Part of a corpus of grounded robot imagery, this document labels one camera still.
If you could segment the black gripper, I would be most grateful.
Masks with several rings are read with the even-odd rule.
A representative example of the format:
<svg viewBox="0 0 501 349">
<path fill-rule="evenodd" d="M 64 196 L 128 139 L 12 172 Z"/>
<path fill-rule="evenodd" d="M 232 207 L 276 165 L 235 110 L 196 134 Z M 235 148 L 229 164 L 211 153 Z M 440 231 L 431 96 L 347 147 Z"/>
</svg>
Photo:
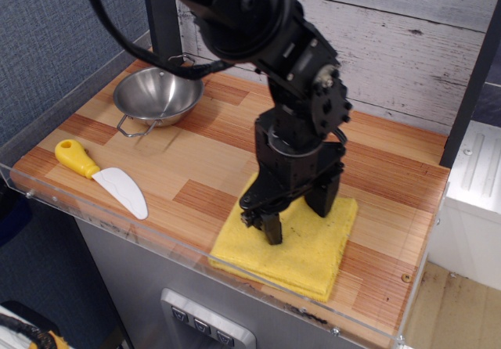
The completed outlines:
<svg viewBox="0 0 501 349">
<path fill-rule="evenodd" d="M 324 142 L 303 121 L 268 110 L 255 122 L 255 148 L 259 172 L 240 198 L 240 217 L 248 228 L 261 230 L 270 245 L 279 245 L 279 213 L 294 200 L 303 196 L 317 215 L 328 215 L 339 189 L 345 146 Z"/>
</svg>

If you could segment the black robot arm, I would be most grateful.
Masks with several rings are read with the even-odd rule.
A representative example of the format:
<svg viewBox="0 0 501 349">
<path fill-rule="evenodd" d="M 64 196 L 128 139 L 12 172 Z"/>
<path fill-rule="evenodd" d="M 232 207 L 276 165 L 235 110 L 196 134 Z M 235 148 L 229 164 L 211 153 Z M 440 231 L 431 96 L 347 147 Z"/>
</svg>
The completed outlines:
<svg viewBox="0 0 501 349">
<path fill-rule="evenodd" d="M 330 212 L 344 165 L 351 104 L 337 52 L 298 0 L 179 0 L 207 48 L 228 64 L 251 63 L 268 79 L 273 108 L 255 121 L 258 176 L 242 195 L 242 220 L 281 243 L 279 215 L 305 198 Z"/>
</svg>

